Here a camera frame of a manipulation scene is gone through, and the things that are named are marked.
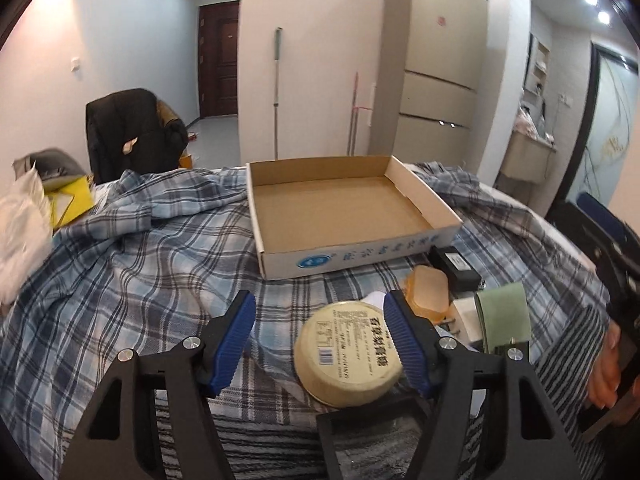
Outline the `person's right hand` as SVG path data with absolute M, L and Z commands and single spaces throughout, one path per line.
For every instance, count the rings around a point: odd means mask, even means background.
M 597 408 L 612 408 L 620 385 L 620 326 L 611 322 L 588 380 L 588 400 Z

